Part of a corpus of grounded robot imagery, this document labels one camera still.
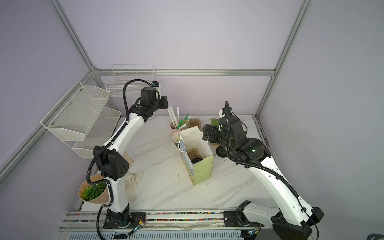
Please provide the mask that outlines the green paper gift bag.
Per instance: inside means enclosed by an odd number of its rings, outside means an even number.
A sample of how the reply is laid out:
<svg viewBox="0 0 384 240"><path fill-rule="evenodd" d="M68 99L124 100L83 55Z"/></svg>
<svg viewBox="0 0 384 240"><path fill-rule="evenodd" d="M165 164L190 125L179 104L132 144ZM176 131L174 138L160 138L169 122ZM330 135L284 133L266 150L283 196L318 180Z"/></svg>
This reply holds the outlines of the green paper gift bag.
<svg viewBox="0 0 384 240"><path fill-rule="evenodd" d="M214 155L200 129L193 127L177 132L175 143L193 185L210 179Z"/></svg>

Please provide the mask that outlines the black plastic cup lid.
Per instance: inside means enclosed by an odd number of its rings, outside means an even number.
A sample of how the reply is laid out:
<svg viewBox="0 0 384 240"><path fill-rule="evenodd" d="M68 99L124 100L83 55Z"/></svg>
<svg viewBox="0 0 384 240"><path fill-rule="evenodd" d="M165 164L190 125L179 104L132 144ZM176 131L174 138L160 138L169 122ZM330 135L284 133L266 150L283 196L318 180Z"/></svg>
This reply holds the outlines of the black plastic cup lid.
<svg viewBox="0 0 384 240"><path fill-rule="evenodd" d="M200 161L202 161L203 159L201 159L201 158L195 158L195 159L193 159L191 162L192 162L192 164L194 165L194 164L196 164L196 163L198 163L198 162L200 162Z"/></svg>

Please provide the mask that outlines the green napkin stack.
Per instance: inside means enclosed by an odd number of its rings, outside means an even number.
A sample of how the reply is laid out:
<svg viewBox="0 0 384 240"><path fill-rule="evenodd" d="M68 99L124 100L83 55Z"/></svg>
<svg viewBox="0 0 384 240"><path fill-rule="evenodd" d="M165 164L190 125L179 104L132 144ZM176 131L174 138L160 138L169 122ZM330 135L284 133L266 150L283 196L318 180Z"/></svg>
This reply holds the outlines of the green napkin stack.
<svg viewBox="0 0 384 240"><path fill-rule="evenodd" d="M214 127L219 127L220 126L219 119L212 118L211 125Z"/></svg>

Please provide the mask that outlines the single brown pulp cup carrier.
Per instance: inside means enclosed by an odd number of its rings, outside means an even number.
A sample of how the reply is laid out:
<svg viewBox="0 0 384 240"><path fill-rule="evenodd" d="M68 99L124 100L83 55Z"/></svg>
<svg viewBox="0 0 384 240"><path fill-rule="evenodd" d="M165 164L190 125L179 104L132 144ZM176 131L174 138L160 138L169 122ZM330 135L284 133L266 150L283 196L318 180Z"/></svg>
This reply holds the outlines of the single brown pulp cup carrier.
<svg viewBox="0 0 384 240"><path fill-rule="evenodd" d="M187 154L188 154L189 158L191 159L191 161L196 159L196 158L199 158L199 159L202 158L199 150L196 148L187 150Z"/></svg>

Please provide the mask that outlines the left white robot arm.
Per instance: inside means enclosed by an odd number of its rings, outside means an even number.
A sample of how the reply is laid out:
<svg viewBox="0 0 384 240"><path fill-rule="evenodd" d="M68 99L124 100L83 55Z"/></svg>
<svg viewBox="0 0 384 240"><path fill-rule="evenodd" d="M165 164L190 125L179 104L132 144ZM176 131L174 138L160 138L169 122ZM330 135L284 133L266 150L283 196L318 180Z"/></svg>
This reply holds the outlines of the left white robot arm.
<svg viewBox="0 0 384 240"><path fill-rule="evenodd" d="M141 96L129 107L126 91L130 84L144 83ZM157 81L148 82L142 79L129 80L123 86L123 102L126 111L126 119L117 132L102 146L95 146L93 159L88 167L86 182L89 186L100 183L107 185L109 203L102 204L101 209L107 209L105 226L113 226L121 229L132 227L134 230L144 224L146 215L133 219L130 214L130 205L126 197L124 177L130 164L124 158L125 149L140 127L157 110L168 108L168 99L161 95L161 85Z"/></svg>

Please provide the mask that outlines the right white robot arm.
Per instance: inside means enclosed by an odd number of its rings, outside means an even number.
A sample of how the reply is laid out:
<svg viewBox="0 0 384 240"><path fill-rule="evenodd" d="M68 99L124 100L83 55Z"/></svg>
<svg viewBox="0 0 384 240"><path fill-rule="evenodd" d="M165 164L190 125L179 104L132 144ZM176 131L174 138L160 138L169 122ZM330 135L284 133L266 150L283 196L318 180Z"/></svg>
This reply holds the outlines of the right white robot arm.
<svg viewBox="0 0 384 240"><path fill-rule="evenodd" d="M216 154L253 173L270 193L277 207L258 206L245 200L235 216L225 220L237 227L256 227L244 237L255 239L262 227L274 230L282 240L307 240L324 217L319 207L308 204L289 183L269 149L257 138L247 137L247 127L233 112L229 102L220 109L218 125L203 127L203 140L218 144Z"/></svg>

